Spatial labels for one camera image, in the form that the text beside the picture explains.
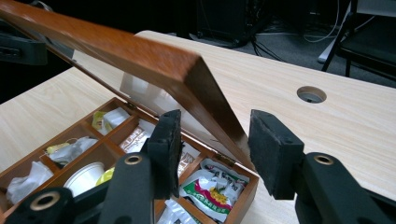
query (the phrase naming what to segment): grommet hole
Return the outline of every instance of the grommet hole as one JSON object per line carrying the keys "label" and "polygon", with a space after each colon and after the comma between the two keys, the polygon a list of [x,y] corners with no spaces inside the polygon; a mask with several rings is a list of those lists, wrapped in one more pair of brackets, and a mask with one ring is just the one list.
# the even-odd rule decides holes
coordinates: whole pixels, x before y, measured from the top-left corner
{"label": "grommet hole", "polygon": [[297,90],[297,95],[300,99],[310,103],[319,104],[326,100],[326,93],[316,87],[305,86]]}

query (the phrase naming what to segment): black bracket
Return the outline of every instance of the black bracket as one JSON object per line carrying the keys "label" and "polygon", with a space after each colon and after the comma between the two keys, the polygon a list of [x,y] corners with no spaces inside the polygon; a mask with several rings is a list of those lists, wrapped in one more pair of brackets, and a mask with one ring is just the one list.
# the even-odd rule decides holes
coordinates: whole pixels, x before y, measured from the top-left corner
{"label": "black bracket", "polygon": [[252,110],[248,143],[250,157],[270,195],[293,200],[297,193],[300,223],[395,220],[396,202],[363,189],[335,157],[317,152],[305,155],[304,143],[275,116]]}

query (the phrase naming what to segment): wooden box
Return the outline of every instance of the wooden box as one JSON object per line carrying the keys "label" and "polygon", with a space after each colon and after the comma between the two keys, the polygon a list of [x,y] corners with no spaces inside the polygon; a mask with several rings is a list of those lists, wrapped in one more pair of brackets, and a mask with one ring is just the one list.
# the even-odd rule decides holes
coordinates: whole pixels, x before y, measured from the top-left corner
{"label": "wooden box", "polygon": [[[138,121],[142,119],[156,124],[163,112],[148,106],[152,105],[151,102],[138,102],[131,98],[133,96],[128,97],[125,93],[119,92],[104,81],[106,77],[96,76],[95,68],[83,66],[79,60],[67,56],[63,51],[72,49],[124,71],[124,76],[140,78],[158,87],[161,92],[167,92],[172,96],[180,108],[185,109],[186,115],[191,118],[185,120],[185,125],[182,123],[182,140],[198,149],[200,154],[182,173],[179,183],[182,184],[188,176],[200,169],[200,162],[205,158],[218,161],[238,174],[247,176],[249,183],[225,220],[225,223],[241,222],[254,199],[259,177],[248,157],[248,138],[199,55],[13,1],[0,4],[0,18],[30,37],[46,41],[51,51],[119,96],[101,105],[6,169],[0,174],[2,191],[7,190],[13,177],[29,175],[32,161],[43,162],[53,172],[53,176],[34,192],[50,187],[62,187],[77,170],[95,161],[102,162],[107,170],[125,154],[120,148],[120,143],[133,132]],[[94,112],[111,111],[118,107],[129,114],[129,118],[121,125],[106,135],[92,127]],[[192,119],[199,125],[189,124],[189,120]],[[205,128],[205,132],[201,132],[202,129],[193,129],[194,126],[200,125]],[[98,141],[62,169],[46,154],[47,147],[83,136]],[[184,198],[177,199],[177,202],[202,223],[215,223]],[[0,215],[7,218],[17,206],[18,204],[2,205]],[[156,220],[164,208],[164,201],[155,202]]]}

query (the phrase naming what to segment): screw hole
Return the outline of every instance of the screw hole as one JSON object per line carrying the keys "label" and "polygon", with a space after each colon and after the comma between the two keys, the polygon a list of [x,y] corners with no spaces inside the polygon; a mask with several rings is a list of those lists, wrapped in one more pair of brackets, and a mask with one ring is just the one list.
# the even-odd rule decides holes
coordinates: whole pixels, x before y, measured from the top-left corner
{"label": "screw hole", "polygon": [[314,157],[315,161],[317,161],[318,163],[324,164],[324,165],[332,165],[334,163],[334,161],[327,157],[327,156],[323,156],[323,155],[318,155],[316,157]]}
{"label": "screw hole", "polygon": [[125,163],[128,165],[135,165],[138,164],[139,162],[142,161],[142,158],[140,156],[130,156],[128,158],[125,159]]}
{"label": "screw hole", "polygon": [[56,204],[61,195],[57,191],[50,191],[35,198],[30,204],[30,208],[34,211],[41,211]]}

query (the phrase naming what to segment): wooden frame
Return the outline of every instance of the wooden frame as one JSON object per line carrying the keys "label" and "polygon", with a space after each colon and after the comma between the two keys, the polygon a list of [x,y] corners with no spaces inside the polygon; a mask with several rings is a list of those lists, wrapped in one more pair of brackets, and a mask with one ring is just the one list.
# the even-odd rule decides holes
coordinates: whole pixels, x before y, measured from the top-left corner
{"label": "wooden frame", "polygon": [[[254,166],[249,159],[247,135],[201,56],[130,33],[76,20],[14,1],[0,2],[0,18],[32,38],[40,39],[40,36],[44,36],[50,40],[56,40],[71,49],[84,52],[128,74],[146,80],[171,94],[229,150],[226,152],[227,155],[231,153],[232,159],[240,162],[230,164],[222,161],[223,156],[220,155],[224,152],[215,153],[214,148],[208,147],[199,139],[183,131],[183,140],[199,149],[201,154],[189,165],[179,182],[182,183],[192,172],[199,169],[199,163],[204,158],[211,158],[223,163],[239,174],[249,177],[249,184],[240,195],[225,223],[239,223],[242,220],[254,199],[259,178],[253,172]],[[83,67],[79,67],[77,63],[66,58],[50,45],[49,49],[87,73]],[[93,74],[87,73],[87,75],[101,82]],[[120,127],[107,135],[101,135],[90,125],[94,112],[92,111],[85,118],[6,169],[0,174],[0,187],[6,188],[13,177],[28,175],[32,161],[42,161],[54,173],[52,178],[35,191],[62,186],[75,171],[93,161],[102,161],[106,169],[113,166],[117,158],[124,153],[118,144],[121,139],[133,131],[137,125],[137,118],[151,123],[157,121],[156,115],[146,113],[144,108],[139,106],[130,107],[134,102],[126,97],[121,98],[124,101],[114,98],[97,109],[109,110],[120,106],[127,110],[131,117]],[[88,135],[99,141],[73,161],[69,167],[59,169],[47,157],[44,149],[62,143],[74,135]],[[186,200],[178,199],[177,201],[203,223],[215,223]],[[15,204],[7,211],[1,211],[0,208],[0,217],[8,217],[17,206]],[[158,219],[164,209],[164,203],[156,202],[155,208]]]}

